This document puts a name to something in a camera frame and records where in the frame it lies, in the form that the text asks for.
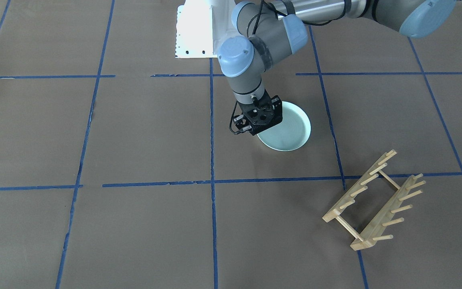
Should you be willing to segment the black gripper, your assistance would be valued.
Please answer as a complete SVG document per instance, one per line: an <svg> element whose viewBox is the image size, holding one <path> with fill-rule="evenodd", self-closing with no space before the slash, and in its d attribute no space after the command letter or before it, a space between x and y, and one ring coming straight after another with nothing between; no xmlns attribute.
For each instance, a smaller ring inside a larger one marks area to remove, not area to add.
<svg viewBox="0 0 462 289"><path fill-rule="evenodd" d="M251 135L259 134L283 121L283 106L279 96L263 96L255 104L241 104L241 112L249 119Z"/></svg>

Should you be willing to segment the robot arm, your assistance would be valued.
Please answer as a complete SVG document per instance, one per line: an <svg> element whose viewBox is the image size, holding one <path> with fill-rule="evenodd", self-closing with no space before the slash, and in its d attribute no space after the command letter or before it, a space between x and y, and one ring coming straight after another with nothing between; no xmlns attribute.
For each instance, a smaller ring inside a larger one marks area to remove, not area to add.
<svg viewBox="0 0 462 289"><path fill-rule="evenodd" d="M280 124L279 96L270 97L262 73L306 46L307 27L342 18L368 18L409 38L433 33L453 11L454 0L275 0L239 2L231 13L237 35L227 38L217 59L241 114L233 114L233 134L257 135Z"/></svg>

